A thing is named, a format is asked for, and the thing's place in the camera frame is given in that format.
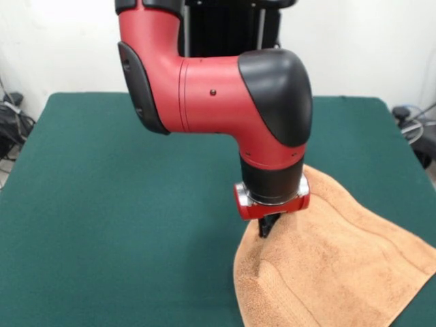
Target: towel fold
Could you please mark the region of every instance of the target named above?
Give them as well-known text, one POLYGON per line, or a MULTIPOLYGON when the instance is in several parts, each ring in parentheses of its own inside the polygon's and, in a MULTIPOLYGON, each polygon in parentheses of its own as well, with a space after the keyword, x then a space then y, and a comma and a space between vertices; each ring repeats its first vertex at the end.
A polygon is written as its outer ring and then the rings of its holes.
POLYGON ((305 174, 309 208, 282 216, 267 239, 252 221, 236 253, 245 327, 389 326, 435 274, 436 249, 331 177, 305 174))

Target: table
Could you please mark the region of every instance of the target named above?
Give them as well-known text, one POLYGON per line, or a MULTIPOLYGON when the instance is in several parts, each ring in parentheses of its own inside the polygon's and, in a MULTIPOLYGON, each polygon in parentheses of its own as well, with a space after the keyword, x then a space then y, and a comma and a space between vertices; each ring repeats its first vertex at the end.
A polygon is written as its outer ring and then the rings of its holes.
MULTIPOLYGON (((54 94, 0 193, 1 326, 242 326, 228 136, 152 134, 128 95, 54 94)), ((308 164, 436 245, 436 193, 385 104, 315 98, 308 164)), ((430 280, 394 326, 434 326, 430 280)))

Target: towel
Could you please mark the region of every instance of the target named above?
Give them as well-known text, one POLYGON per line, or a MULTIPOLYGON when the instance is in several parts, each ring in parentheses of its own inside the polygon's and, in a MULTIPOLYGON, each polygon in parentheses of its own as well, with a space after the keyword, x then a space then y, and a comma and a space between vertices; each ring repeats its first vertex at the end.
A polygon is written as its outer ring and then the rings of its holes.
POLYGON ((333 178, 307 166, 305 174, 309 208, 283 215, 267 239, 250 222, 236 253, 245 327, 391 325, 435 274, 436 249, 333 178))

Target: green tablecloth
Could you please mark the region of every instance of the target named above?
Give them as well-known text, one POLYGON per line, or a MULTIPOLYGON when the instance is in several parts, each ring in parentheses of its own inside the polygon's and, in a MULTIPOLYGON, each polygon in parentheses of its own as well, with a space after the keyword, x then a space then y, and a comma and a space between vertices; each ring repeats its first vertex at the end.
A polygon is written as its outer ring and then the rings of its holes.
MULTIPOLYGON (((0 326, 242 326, 246 223, 221 135, 145 130, 126 94, 56 94, 0 194, 0 326)), ((307 163, 436 245, 436 193, 378 99, 315 99, 307 163)), ((395 326, 436 324, 436 280, 395 326)))

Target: red robot arm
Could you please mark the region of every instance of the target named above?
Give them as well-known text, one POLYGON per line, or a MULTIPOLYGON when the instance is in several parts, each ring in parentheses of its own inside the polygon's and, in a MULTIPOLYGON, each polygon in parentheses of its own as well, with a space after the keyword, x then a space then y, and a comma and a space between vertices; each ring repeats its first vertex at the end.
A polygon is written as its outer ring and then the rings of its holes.
POLYGON ((243 175, 235 192, 244 219, 306 207, 309 195, 299 191, 312 96, 304 65, 282 49, 237 57, 181 57, 182 4, 116 1, 121 61, 139 118, 161 134, 233 136, 243 175), (241 204, 241 187, 249 198, 247 206, 241 204))

